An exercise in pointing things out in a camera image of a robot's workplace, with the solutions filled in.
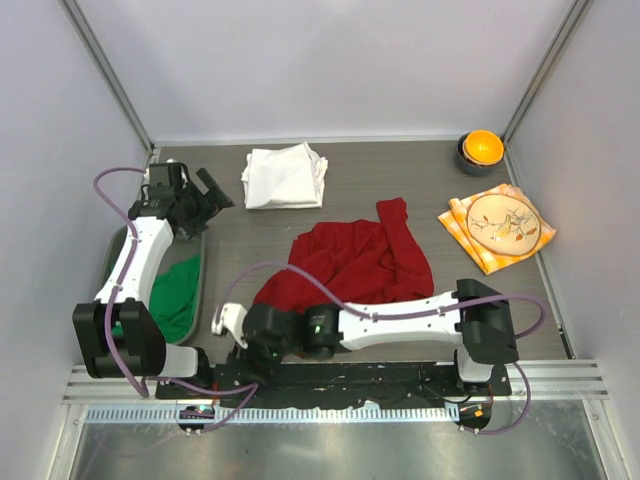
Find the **red t-shirt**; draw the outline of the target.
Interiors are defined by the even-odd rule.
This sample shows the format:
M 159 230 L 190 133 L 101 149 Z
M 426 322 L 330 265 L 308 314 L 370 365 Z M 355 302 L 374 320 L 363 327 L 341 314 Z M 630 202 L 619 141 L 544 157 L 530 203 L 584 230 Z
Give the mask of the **red t-shirt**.
M 376 222 L 316 224 L 293 241 L 288 263 L 344 302 L 384 304 L 432 296 L 432 271 L 407 225 L 405 200 L 379 201 L 376 210 Z

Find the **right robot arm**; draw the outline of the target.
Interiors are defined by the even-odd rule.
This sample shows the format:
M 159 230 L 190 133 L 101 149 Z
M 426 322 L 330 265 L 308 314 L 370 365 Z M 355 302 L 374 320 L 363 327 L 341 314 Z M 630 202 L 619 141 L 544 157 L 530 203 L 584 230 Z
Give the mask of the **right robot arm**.
M 473 279 L 458 281 L 454 291 L 396 303 L 329 303 L 304 312 L 227 304 L 221 321 L 240 358 L 265 374 L 289 355 L 327 361 L 375 345 L 433 341 L 453 346 L 453 386 L 472 395 L 488 383 L 494 366 L 519 359 L 508 301 Z

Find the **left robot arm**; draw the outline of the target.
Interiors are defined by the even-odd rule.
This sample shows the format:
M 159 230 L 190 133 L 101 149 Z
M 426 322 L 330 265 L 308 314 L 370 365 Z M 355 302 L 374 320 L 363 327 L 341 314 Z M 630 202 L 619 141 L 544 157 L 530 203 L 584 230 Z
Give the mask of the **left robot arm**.
M 75 307 L 72 323 L 90 377 L 125 378 L 141 396 L 148 379 L 177 379 L 187 396 L 200 399 L 213 385 L 207 355 L 166 341 L 149 311 L 152 287 L 175 236 L 200 236 L 234 203 L 204 168 L 198 183 L 181 162 L 152 164 L 143 173 L 138 199 L 119 213 L 127 235 L 115 265 L 94 300 Z

